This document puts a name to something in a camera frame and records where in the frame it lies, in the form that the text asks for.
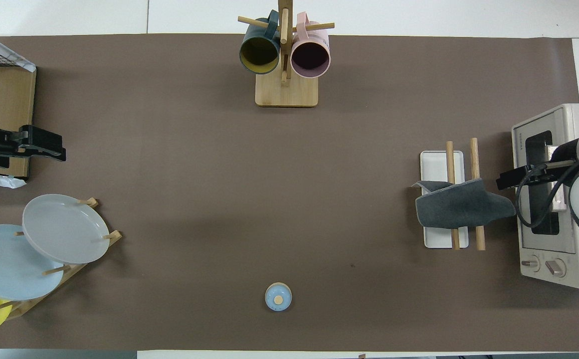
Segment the white tray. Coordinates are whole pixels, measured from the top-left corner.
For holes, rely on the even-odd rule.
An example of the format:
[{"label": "white tray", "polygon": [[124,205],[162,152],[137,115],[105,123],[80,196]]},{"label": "white tray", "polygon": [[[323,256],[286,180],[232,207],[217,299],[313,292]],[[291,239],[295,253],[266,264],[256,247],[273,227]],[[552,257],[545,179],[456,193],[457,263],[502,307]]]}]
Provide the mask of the white tray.
[{"label": "white tray", "polygon": [[[464,154],[453,152],[455,182],[464,182]],[[420,153],[420,178],[423,181],[447,181],[446,151],[423,151]],[[460,227],[460,248],[469,246],[469,230]],[[424,246],[427,248],[451,248],[451,229],[424,227]]]}]

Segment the light blue plate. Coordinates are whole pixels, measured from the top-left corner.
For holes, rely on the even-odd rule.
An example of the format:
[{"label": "light blue plate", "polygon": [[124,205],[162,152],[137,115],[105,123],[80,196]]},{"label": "light blue plate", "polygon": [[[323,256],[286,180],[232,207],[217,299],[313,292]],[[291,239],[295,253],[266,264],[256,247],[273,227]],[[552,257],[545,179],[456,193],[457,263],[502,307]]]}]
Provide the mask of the light blue plate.
[{"label": "light blue plate", "polygon": [[291,304],[291,290],[287,284],[273,283],[265,292],[265,303],[272,311],[284,311]]},{"label": "light blue plate", "polygon": [[20,225],[0,224],[0,298],[29,300],[47,295],[61,282],[63,271],[43,275],[59,268],[55,262],[38,253],[27,242]]}]

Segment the teal mug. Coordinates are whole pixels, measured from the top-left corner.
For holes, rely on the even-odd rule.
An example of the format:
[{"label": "teal mug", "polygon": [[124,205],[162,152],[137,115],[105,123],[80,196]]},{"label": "teal mug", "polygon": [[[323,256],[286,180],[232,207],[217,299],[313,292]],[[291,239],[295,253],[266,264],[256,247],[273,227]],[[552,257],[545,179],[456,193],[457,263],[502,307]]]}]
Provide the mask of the teal mug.
[{"label": "teal mug", "polygon": [[278,11],[271,10],[269,18],[257,20],[268,23],[267,27],[249,25],[243,43],[240,58],[243,66],[253,73],[262,75],[273,71],[278,66],[280,56],[280,34],[278,28]]}]

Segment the small blue round object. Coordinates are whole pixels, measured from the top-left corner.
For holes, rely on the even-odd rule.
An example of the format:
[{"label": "small blue round object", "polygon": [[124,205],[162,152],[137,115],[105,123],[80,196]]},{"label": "small blue round object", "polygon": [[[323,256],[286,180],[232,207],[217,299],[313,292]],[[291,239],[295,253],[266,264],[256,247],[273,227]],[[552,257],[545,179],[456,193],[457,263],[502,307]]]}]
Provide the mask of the small blue round object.
[{"label": "small blue round object", "polygon": [[273,283],[265,292],[265,303],[272,311],[284,311],[291,304],[291,290],[285,283]]}]

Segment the mug handle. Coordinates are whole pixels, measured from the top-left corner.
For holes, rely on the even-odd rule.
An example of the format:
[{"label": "mug handle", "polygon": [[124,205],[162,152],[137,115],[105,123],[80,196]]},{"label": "mug handle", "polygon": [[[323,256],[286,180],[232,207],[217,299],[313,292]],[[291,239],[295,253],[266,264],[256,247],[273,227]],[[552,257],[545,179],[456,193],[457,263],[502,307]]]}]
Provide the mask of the mug handle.
[{"label": "mug handle", "polygon": [[269,17],[267,18],[267,23],[269,23],[269,25],[267,25],[267,29],[265,30],[266,38],[271,39],[274,37],[274,33],[277,31],[278,28],[278,20],[279,20],[278,11],[271,10],[271,12],[269,12]]},{"label": "mug handle", "polygon": [[298,21],[296,22],[296,30],[298,32],[298,38],[302,40],[306,40],[309,38],[307,34],[306,26],[309,24],[309,18],[307,18],[307,12],[303,11],[298,13]]}]

